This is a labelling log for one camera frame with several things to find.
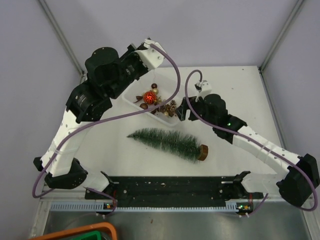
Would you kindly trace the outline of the small green christmas tree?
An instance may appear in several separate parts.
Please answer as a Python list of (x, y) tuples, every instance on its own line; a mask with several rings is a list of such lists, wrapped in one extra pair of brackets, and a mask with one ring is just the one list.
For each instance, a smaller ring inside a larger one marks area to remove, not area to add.
[(205, 161), (209, 154), (209, 147), (201, 144), (196, 136), (178, 130), (142, 128), (127, 137), (192, 163)]

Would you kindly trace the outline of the white plastic basket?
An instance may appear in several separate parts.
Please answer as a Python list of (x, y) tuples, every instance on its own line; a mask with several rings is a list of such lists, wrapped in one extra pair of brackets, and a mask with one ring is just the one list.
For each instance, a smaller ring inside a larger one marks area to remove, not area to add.
[[(177, 76), (175, 73), (172, 76), (166, 76), (152, 71), (131, 84), (121, 98), (138, 110), (150, 109), (167, 100), (176, 87)], [(177, 125), (180, 121), (174, 111), (184, 97), (183, 87), (183, 85), (180, 86), (179, 92), (166, 105), (146, 114), (168, 127)]]

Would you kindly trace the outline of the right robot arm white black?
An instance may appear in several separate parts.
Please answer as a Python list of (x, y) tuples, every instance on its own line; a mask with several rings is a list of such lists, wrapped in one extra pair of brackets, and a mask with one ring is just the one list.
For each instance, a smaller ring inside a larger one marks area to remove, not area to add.
[[(190, 110), (189, 117), (186, 116), (187, 110)], [(237, 197), (245, 198), (250, 193), (272, 194), (301, 208), (313, 196), (314, 206), (310, 210), (317, 208), (316, 188), (320, 184), (320, 176), (317, 161), (312, 155), (300, 156), (260, 136), (245, 121), (229, 114), (225, 101), (218, 94), (184, 97), (175, 112), (180, 121), (201, 120), (212, 127), (219, 138), (252, 154), (274, 170), (274, 174), (250, 171), (238, 174), (233, 185)]]

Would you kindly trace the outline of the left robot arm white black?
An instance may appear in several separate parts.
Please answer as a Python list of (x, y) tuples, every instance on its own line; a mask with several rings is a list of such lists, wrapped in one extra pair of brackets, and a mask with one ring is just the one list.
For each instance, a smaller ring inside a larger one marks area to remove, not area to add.
[(129, 45), (123, 55), (112, 47), (101, 47), (85, 61), (87, 79), (72, 90), (49, 149), (33, 160), (50, 190), (83, 186), (96, 189), (105, 199), (113, 194), (107, 177), (88, 172), (75, 155), (88, 131), (112, 108), (112, 100), (159, 66), (152, 51), (147, 42), (139, 47)]

